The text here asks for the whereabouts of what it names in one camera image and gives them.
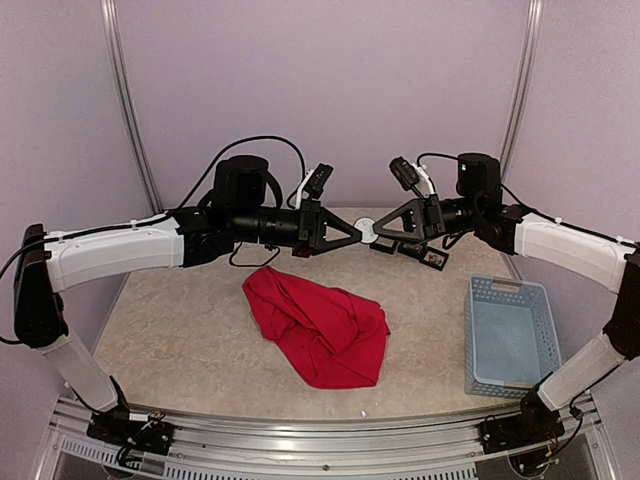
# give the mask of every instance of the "white round object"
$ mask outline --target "white round object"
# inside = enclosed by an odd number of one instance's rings
[[[378,234],[373,231],[373,224],[376,223],[373,218],[362,217],[353,224],[362,232],[361,243],[373,243],[378,239]]]

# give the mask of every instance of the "red towel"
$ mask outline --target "red towel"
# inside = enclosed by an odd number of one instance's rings
[[[244,283],[262,336],[316,388],[373,387],[389,328],[380,305],[263,267]]]

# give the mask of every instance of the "purple wall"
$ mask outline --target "purple wall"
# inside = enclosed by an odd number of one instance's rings
[[[119,2],[132,95],[165,206],[243,136],[295,141],[332,164],[328,205],[395,205],[388,170],[425,150],[497,155],[528,2]],[[238,150],[299,181],[284,146]],[[455,167],[432,160],[441,193]]]
[[[146,215],[118,108],[98,2],[3,2],[0,8],[0,259],[29,224],[77,229]],[[12,271],[0,334],[13,337]],[[122,278],[65,294],[91,347]],[[61,392],[48,362],[0,345],[0,478],[28,478]]]
[[[640,4],[545,2],[525,117],[507,184],[520,198],[612,235],[640,238]],[[551,297],[568,358],[601,330],[615,297],[589,280],[518,259]],[[623,479],[640,472],[640,362],[595,389]]]

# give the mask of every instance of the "plastic basket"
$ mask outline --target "plastic basket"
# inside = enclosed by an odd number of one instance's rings
[[[473,275],[466,323],[468,394],[521,398],[561,365],[547,292],[538,283]]]

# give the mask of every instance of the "beige marble table surface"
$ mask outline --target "beige marble table surface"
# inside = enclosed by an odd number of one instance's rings
[[[347,221],[389,209],[333,209]],[[508,277],[500,255],[467,235],[443,272],[354,245],[271,264],[379,302],[391,330],[378,385],[317,390],[264,340],[242,283],[254,271],[226,258],[130,275],[95,356],[130,402],[194,413],[272,419],[405,417],[506,403],[464,393],[464,297],[469,276]],[[236,262],[270,255],[245,245]]]

